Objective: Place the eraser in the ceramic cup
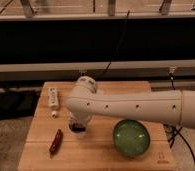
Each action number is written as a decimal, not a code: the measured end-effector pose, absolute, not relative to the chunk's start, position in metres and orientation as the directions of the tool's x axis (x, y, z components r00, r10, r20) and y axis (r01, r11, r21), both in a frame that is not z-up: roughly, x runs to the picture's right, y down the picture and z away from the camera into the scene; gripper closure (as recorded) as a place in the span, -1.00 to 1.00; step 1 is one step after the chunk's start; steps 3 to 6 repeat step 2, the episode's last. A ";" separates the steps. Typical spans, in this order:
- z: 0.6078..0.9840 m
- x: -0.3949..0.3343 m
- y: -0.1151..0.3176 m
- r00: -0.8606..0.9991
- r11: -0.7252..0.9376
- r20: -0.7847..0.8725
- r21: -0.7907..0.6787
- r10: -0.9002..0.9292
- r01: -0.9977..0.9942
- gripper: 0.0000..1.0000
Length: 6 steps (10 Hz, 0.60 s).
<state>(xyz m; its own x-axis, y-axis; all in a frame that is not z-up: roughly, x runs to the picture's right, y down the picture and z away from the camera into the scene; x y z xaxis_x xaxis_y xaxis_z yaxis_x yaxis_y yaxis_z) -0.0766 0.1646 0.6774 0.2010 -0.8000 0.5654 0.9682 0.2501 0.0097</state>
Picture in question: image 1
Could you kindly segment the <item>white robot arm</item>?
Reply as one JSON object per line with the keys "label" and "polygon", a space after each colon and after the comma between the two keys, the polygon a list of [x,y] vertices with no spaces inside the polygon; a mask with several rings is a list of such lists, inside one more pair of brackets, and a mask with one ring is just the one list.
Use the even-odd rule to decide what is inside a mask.
{"label": "white robot arm", "polygon": [[195,91],[99,94],[97,82],[82,76],[67,96],[65,104],[80,122],[85,122],[89,115],[103,115],[195,129]]}

